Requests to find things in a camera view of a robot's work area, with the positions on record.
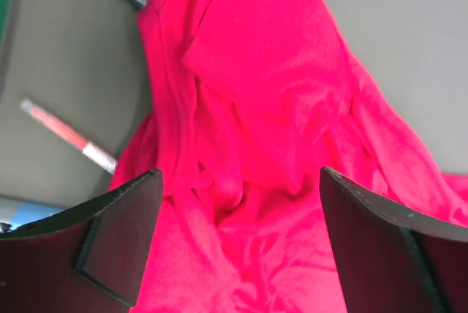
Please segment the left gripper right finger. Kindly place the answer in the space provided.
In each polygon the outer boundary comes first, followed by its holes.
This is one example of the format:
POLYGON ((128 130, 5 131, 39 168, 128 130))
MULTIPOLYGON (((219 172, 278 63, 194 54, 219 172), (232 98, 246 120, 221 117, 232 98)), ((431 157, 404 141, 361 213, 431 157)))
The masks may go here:
POLYGON ((466 312, 467 229, 320 171, 320 199, 349 312, 466 312))

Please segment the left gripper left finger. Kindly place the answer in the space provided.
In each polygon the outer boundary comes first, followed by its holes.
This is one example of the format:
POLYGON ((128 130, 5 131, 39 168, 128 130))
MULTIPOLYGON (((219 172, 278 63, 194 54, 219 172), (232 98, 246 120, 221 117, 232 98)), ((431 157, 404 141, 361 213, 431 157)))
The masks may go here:
POLYGON ((2 312, 128 312, 162 204, 149 170, 80 205, 1 234, 2 312))

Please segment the pink red t shirt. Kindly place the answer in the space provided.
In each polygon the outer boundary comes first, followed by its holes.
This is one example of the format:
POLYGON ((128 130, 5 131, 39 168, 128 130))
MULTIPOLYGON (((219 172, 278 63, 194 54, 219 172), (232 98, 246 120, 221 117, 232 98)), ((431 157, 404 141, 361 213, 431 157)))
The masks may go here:
POLYGON ((111 185, 157 168, 164 194, 136 312, 344 312, 324 166, 467 224, 467 179, 440 171, 323 0, 148 0, 137 22, 154 106, 111 185))

